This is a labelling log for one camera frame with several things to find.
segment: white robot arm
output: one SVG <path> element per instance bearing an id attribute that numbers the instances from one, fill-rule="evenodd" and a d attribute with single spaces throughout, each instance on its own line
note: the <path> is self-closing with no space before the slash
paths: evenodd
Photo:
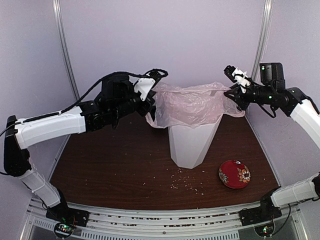
<path id="1" fill-rule="evenodd" d="M 19 178 L 40 197 L 48 208 L 48 218 L 86 226 L 89 213 L 68 207 L 63 193 L 37 172 L 27 148 L 64 135 L 96 131 L 106 125 L 116 129 L 120 118 L 136 111 L 145 116 L 154 110 L 155 92 L 152 88 L 167 75 L 161 69 L 153 69 L 144 75 L 115 72 L 98 80 L 80 100 L 62 111 L 27 119 L 10 116 L 6 130 L 0 134 L 5 133 L 5 175 Z M 129 76 L 139 80 L 132 84 Z M 81 102 L 98 83 L 102 83 L 98 96 L 94 100 Z"/>
<path id="2" fill-rule="evenodd" d="M 320 148 L 320 115 L 313 100 L 299 88 L 286 88 L 283 66 L 279 62 L 261 63 L 260 77 L 263 85 L 247 77 L 246 72 L 233 66 L 227 66 L 225 75 L 235 83 L 224 95 L 233 100 L 239 110 L 245 111 L 250 103 L 258 104 L 270 117 L 275 118 L 276 110 L 281 109 L 288 117 L 298 123 Z M 270 105 L 273 114 L 263 105 Z M 286 187 L 280 187 L 267 193 L 257 209 L 245 209 L 240 212 L 243 225 L 267 221 L 273 216 L 281 216 L 279 207 L 320 197 L 320 174 Z"/>

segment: brown wooden table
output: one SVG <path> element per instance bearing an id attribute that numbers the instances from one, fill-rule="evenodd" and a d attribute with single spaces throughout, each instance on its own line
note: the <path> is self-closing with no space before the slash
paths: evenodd
<path id="1" fill-rule="evenodd" d="M 243 189 L 224 186 L 220 164 L 239 160 L 251 171 Z M 69 202 L 130 210 L 213 208 L 258 201 L 278 186 L 247 120 L 224 115 L 203 163 L 179 168 L 170 158 L 167 129 L 154 129 L 138 114 L 117 130 L 74 134 L 51 182 Z"/>

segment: white trash bin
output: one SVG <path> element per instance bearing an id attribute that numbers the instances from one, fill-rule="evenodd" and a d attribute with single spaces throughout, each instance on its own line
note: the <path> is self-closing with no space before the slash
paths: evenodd
<path id="1" fill-rule="evenodd" d="M 200 165 L 209 150 L 223 114 L 216 123 L 192 128 L 184 125 L 169 126 L 170 154 L 178 167 L 193 169 Z"/>

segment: pink plastic bag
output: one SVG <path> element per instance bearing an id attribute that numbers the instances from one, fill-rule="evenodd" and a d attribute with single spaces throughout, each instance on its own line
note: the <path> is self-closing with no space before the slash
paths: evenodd
<path id="1" fill-rule="evenodd" d="M 222 114 L 235 118 L 245 115 L 237 105 L 224 96 L 229 90 L 220 82 L 181 88 L 159 82 L 153 89 L 155 99 L 155 120 L 150 113 L 146 121 L 154 128 L 184 125 L 192 128 L 214 124 Z"/>

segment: white wall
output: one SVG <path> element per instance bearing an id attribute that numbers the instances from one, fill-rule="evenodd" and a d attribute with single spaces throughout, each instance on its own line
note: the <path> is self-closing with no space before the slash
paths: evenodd
<path id="1" fill-rule="evenodd" d="M 0 32 L 0 129 L 10 115 L 33 117 L 74 101 L 51 0 L 0 0 Z M 46 177 L 62 141 L 57 138 L 30 148 Z M 19 180 L 0 175 L 0 239 L 17 239 L 30 197 Z"/>
<path id="2" fill-rule="evenodd" d="M 320 106 L 320 1 L 275 0 L 262 62 L 281 62 L 287 88 L 298 87 Z M 249 121 L 283 186 L 320 171 L 320 150 L 304 130 L 279 110 L 271 119 L 257 106 Z M 313 240 L 320 236 L 320 202 L 301 206 Z"/>
<path id="3" fill-rule="evenodd" d="M 83 94 L 106 74 L 152 68 L 167 70 L 163 81 L 181 87 L 231 85 L 227 65 L 253 66 L 264 1 L 64 0 L 61 12 Z"/>

